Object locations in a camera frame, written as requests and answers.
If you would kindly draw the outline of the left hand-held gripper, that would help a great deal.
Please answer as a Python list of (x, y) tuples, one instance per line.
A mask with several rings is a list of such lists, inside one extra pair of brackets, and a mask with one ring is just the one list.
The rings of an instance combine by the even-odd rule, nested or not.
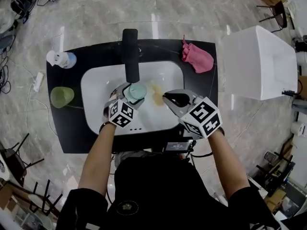
[(103, 115), (107, 122), (117, 127), (124, 128), (129, 125), (137, 115), (137, 110), (145, 101), (144, 98), (130, 103), (124, 91), (131, 86), (131, 83), (124, 83), (113, 91), (110, 98), (104, 105)]

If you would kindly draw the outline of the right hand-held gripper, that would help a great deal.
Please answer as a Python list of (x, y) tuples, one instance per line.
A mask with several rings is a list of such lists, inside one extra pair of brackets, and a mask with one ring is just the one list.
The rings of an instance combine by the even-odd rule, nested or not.
[(208, 138), (223, 124), (218, 107), (208, 97), (202, 99), (191, 90), (165, 92), (163, 101), (177, 117), (181, 117), (179, 122), (188, 132), (201, 138)]

